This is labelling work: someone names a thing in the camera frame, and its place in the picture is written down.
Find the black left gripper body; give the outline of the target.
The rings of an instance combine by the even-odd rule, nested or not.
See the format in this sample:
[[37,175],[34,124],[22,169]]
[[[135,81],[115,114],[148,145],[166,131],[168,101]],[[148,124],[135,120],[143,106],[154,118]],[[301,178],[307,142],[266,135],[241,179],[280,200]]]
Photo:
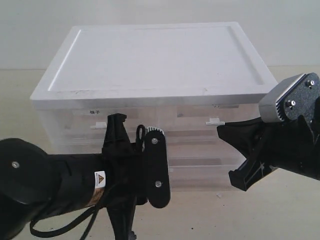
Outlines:
[[131,142],[105,141],[102,154],[110,164],[110,184],[105,207],[116,240],[136,240],[132,230],[137,205],[147,202],[143,187],[141,140]]

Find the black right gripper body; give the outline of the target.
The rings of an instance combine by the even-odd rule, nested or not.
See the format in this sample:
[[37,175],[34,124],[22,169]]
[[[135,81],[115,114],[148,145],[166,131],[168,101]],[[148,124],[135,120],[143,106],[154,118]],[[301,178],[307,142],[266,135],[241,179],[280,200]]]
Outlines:
[[261,122],[267,134],[259,163],[267,173],[284,169],[315,180],[320,179],[320,132],[300,115],[287,122]]

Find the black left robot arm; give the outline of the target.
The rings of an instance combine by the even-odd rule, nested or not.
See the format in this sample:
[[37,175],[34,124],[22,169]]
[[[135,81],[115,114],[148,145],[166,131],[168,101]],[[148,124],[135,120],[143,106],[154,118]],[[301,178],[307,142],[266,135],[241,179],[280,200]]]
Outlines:
[[101,153],[48,154],[19,138],[0,142],[0,237],[15,238],[26,225],[32,235],[53,238],[85,219],[85,239],[102,208],[117,240],[134,240],[136,206],[148,201],[143,154],[146,129],[132,143],[126,115],[107,118]]

